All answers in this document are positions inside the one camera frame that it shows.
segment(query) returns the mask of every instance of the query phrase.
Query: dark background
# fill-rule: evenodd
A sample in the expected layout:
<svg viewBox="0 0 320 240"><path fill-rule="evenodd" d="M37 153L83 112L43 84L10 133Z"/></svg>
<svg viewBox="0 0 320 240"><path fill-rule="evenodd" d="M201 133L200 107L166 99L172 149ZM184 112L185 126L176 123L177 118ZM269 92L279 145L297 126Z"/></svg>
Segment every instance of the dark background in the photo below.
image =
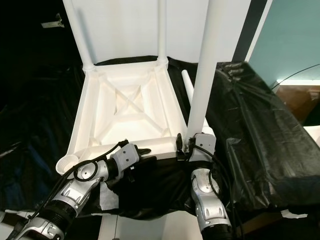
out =
<svg viewBox="0 0 320 240"><path fill-rule="evenodd" d="M65 28L42 28L57 13ZM1 15L0 111L17 101L39 66L81 64L62 0L7 1Z"/></svg>

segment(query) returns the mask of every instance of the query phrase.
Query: black plastic bag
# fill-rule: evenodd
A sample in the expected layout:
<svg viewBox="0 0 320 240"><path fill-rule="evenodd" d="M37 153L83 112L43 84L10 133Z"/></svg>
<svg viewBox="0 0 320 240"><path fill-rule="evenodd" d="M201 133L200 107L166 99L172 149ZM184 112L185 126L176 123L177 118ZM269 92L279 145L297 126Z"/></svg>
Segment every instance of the black plastic bag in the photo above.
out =
<svg viewBox="0 0 320 240"><path fill-rule="evenodd" d="M34 211L51 192L83 81L81 66L43 66L0 112L1 211Z"/></svg>
<svg viewBox="0 0 320 240"><path fill-rule="evenodd" d="M319 147L247 63L218 65L206 116L242 210L320 203Z"/></svg>

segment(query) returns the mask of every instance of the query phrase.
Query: white wall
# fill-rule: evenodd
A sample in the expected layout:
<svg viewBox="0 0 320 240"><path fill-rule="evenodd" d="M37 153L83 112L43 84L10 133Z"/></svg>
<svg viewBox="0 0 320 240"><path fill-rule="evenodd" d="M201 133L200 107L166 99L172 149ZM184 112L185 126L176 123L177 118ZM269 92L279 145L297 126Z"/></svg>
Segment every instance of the white wall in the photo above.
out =
<svg viewBox="0 0 320 240"><path fill-rule="evenodd" d="M249 63L271 87L276 80L320 63L320 1L274 0ZM311 80L319 68L291 79Z"/></svg>
<svg viewBox="0 0 320 240"><path fill-rule="evenodd" d="M220 61L231 61L251 0L228 4ZM157 0L73 0L94 63L157 55ZM167 55L198 62L208 0L167 0Z"/></svg>

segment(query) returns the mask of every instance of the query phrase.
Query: black cable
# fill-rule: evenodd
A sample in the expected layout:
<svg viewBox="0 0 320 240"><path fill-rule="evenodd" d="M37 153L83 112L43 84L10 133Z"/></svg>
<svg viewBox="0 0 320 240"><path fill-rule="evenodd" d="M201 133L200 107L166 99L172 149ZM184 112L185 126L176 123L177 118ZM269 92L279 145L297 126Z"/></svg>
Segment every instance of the black cable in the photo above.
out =
<svg viewBox="0 0 320 240"><path fill-rule="evenodd" d="M213 185L212 180L211 180L211 178L213 178L213 177L212 177L212 172L213 172L213 169L210 169L210 171L209 171L209 183L210 183L210 186L211 186L214 194L215 194L215 195L218 197L218 199L220 200L219 194L217 193L216 189L214 188L214 185Z"/></svg>
<svg viewBox="0 0 320 240"><path fill-rule="evenodd" d="M241 219L240 219L240 216L239 216L239 214L238 214L237 209L235 208L234 210L235 210L236 218L237 218L238 221L239 221L239 227L240 227L240 232L241 232L241 239L242 239L242 240L245 240L244 226L242 225L242 222L241 222Z"/></svg>
<svg viewBox="0 0 320 240"><path fill-rule="evenodd" d="M68 171L66 171L62 176L61 178L58 180L58 182L54 185L53 189L51 190L51 192L49 193L47 199L41 204L41 206L34 212L34 214L32 214L32 216L28 216L28 218L31 220L33 218L35 218L38 213L44 208L47 206L47 204L52 200L52 198L58 193L58 191L60 191L60 189L62 188L63 184L65 184L65 181L68 179L68 177L70 176L70 174L73 173L73 175L75 175L75 172L77 173L78 172L78 169L84 165L87 165L87 164L90 164L90 163L93 163L95 164L96 166L96 161L97 160L100 160L102 157L105 157L106 155L112 153L117 147L119 147L120 145L120 142L118 142L113 148L111 148L109 151L105 152L104 154L94 158L94 159L91 159L91 160L85 160L85 161L82 161L82 162L79 162L78 164L74 165L72 168L70 168ZM89 181L90 179L92 179L93 177L91 178L88 178L88 179L85 179L85 181L81 181L81 182L86 182L86 181Z"/></svg>
<svg viewBox="0 0 320 240"><path fill-rule="evenodd" d="M219 159L217 159L217 158L216 158L211 152L209 152L208 150L206 150L206 149L204 149L204 148L202 148L202 147L200 147L200 146L197 146L197 145L194 145L193 147L196 148L196 149L199 149L199 150L203 151L203 152L206 153L206 154L208 154L208 155L212 158L212 160L214 160L216 163L219 164L219 166L221 167L221 169L223 170L223 173L225 174L225 176L226 176L226 178L227 178L227 184L228 184L229 186L231 186L228 172L227 172L225 166L222 164L222 162L221 162Z"/></svg>
<svg viewBox="0 0 320 240"><path fill-rule="evenodd" d="M296 73L294 73L294 74L288 76L287 78L283 79L281 82L278 82L271 90L275 89L277 86L279 86L280 84L282 84L285 80L293 77L294 75L299 74L299 73L301 73L301 72L303 72L303 71L305 71L305 70L314 68L314 67L319 66L319 65L320 65L320 63L318 63L318 64L316 64L316 65L313 65L313 66L309 66L309 67L307 67L307 68L305 68L305 69L302 69L302 70L300 70L300 71L297 71Z"/></svg>

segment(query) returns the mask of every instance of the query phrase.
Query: teal wall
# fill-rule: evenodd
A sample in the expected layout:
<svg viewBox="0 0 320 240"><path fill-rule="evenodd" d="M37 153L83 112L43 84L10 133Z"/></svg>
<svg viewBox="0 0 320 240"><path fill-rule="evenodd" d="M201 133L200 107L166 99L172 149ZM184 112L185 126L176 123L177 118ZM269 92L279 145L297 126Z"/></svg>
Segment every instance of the teal wall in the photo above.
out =
<svg viewBox="0 0 320 240"><path fill-rule="evenodd" d="M249 64L272 86L319 63L320 0L273 0ZM308 72L298 78L308 79Z"/></svg>

